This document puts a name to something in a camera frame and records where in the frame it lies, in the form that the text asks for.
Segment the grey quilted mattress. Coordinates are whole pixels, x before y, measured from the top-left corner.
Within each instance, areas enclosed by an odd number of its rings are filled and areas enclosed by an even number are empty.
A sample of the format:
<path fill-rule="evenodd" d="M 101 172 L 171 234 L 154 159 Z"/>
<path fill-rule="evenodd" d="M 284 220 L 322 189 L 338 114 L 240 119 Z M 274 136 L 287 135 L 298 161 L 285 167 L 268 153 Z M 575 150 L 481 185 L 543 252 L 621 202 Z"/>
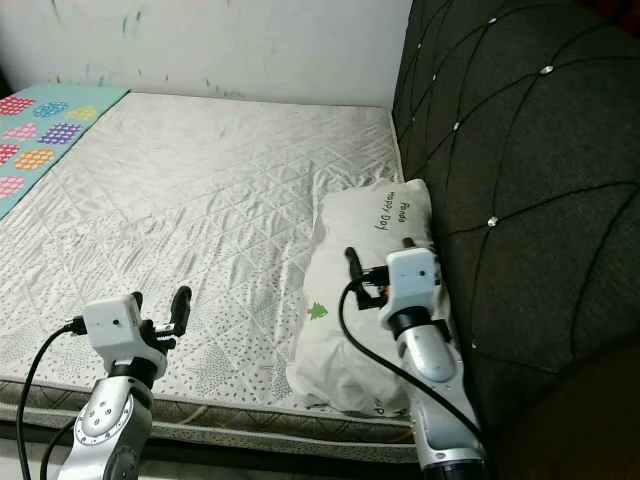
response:
<path fill-rule="evenodd" d="M 157 438 L 379 463 L 416 460 L 406 416 L 308 404 L 285 378 L 325 195 L 402 177 L 388 111 L 128 93 L 0 223 L 0 419 L 60 428 L 104 378 L 88 302 L 141 292 L 189 328 L 154 385 Z"/>

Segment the teal patchwork blanket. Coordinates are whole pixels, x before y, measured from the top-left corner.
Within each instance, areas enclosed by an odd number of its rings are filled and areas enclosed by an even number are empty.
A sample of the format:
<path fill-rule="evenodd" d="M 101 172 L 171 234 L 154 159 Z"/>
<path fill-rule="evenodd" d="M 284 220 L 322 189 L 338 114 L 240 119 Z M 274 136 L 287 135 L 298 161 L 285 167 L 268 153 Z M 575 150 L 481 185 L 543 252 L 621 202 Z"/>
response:
<path fill-rule="evenodd" d="M 45 83 L 0 99 L 1 218 L 128 93 L 128 88 Z"/>

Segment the black tufted headboard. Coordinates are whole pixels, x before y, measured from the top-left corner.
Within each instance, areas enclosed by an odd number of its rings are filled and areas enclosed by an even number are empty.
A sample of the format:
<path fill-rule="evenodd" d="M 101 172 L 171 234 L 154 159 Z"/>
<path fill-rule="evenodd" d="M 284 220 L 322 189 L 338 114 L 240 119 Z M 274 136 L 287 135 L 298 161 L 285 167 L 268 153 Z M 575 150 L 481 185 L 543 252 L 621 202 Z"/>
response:
<path fill-rule="evenodd" d="M 413 0 L 393 119 L 494 479 L 640 480 L 640 38 Z"/>

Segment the white pillow with green tree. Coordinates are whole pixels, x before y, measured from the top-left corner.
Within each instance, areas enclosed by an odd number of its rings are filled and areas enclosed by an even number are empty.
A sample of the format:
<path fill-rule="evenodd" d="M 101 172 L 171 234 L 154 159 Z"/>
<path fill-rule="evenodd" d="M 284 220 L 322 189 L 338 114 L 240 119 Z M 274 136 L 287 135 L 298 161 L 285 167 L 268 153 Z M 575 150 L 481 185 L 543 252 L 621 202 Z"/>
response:
<path fill-rule="evenodd" d="M 399 417 L 410 401 L 397 375 L 348 342 L 338 323 L 346 312 L 349 332 L 370 351 L 396 360 L 396 340 L 378 319 L 378 310 L 358 308 L 355 296 L 339 305 L 351 280 L 346 257 L 353 248 L 365 268 L 378 268 L 402 250 L 404 239 L 429 246 L 431 201 L 424 180 L 383 183 L 329 193 L 320 202 L 303 273 L 303 320 L 285 378 L 308 404 L 347 415 Z"/>

